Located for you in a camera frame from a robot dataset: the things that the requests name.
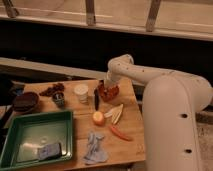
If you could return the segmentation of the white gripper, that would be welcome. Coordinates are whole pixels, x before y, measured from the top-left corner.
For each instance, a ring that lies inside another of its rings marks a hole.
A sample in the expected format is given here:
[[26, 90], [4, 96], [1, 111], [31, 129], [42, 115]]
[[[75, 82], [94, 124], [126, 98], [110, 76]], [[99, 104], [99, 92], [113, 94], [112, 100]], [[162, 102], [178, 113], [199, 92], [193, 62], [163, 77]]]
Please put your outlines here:
[[114, 86], [113, 87], [113, 92], [114, 93], [118, 93], [119, 92], [119, 87], [118, 86], [115, 86], [118, 84], [119, 80], [121, 79], [121, 76], [114, 73], [114, 72], [111, 72], [111, 71], [108, 71], [107, 74], [106, 74], [106, 78], [105, 78], [105, 83], [104, 83], [104, 93], [107, 94], [110, 92], [110, 89], [111, 89], [111, 86]]

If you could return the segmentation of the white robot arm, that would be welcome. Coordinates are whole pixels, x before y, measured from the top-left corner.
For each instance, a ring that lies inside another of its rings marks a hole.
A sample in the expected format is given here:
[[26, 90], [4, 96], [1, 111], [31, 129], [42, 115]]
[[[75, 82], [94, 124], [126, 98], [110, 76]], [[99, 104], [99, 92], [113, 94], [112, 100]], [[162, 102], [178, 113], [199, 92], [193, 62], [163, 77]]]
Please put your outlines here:
[[147, 171], [203, 171], [196, 114], [213, 100], [210, 82], [186, 72], [136, 65], [129, 54], [108, 62], [105, 84], [116, 84], [121, 77], [145, 86]]

